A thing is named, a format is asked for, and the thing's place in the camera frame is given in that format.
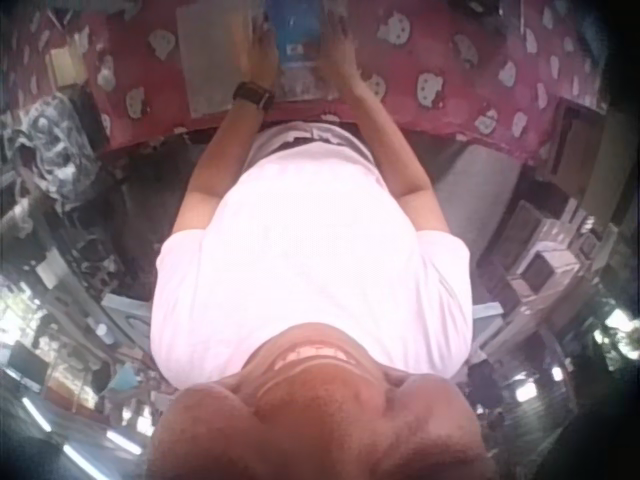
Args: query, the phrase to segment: wristwatch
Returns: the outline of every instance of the wristwatch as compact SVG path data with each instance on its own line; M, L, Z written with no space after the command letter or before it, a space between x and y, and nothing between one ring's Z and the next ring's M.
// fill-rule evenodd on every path
M258 109L266 112L273 106L276 96L271 90L253 82L241 82L236 91L233 92L233 99L241 98L253 103Z

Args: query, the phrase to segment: teeth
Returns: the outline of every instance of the teeth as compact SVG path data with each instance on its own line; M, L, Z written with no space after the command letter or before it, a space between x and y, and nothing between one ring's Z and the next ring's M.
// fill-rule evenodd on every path
M343 352L338 349L324 347L321 345L311 345L304 346L296 349L295 351L289 353L284 359L280 359L276 362L275 370L278 370L284 364L292 362L294 360L299 360L307 357L335 357L340 360L347 361L351 364L355 365L355 362L348 358Z

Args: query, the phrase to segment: white t-shirt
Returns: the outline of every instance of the white t-shirt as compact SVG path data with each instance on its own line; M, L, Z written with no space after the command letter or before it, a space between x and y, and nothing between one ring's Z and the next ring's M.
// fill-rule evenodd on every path
M258 150L292 128L322 137L335 127L281 126L261 134ZM164 244L151 347L174 386L237 373L265 341L308 322L342 330L401 370L450 377L460 368L471 345L469 250L450 234L416 232L366 149L348 142L357 148L313 143L269 155L206 229ZM249 164L258 157L254 148Z

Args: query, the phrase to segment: man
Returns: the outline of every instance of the man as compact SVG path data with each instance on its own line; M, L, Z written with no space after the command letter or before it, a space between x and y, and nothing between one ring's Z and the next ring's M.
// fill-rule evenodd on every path
M361 80L344 21L329 16L320 66L372 155L336 127L258 135L278 57L271 32L256 39L251 92L158 259L152 350L184 390L150 477L487 478L475 415L446 380L471 342L467 248Z

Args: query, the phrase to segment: table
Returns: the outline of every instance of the table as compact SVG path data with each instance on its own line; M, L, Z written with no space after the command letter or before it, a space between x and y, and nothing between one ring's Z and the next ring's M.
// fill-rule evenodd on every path
M192 119L180 49L163 61L148 37L163 29L177 34L176 9L192 0L145 0L129 21L122 14L83 13L71 33L89 27L84 61L88 86L100 112L109 117L108 150L157 140L220 124L223 115ZM601 72L580 51L571 12L563 0L524 0L524 34L489 33L478 22L453 12L441 0L351 0L350 25L358 41L363 77L406 129L484 144L535 163L544 156L560 98L588 108L606 109L600 97ZM32 24L34 12L22 12L16 45L9 53L7 92L13 109L52 92L44 55L66 42L46 15ZM42 52L38 40L51 32ZM25 49L30 50L25 62ZM114 59L116 88L97 84L104 55ZM31 78L39 86L30 91ZM125 97L144 87L148 113L129 117ZM352 121L339 101L278 104L268 121Z

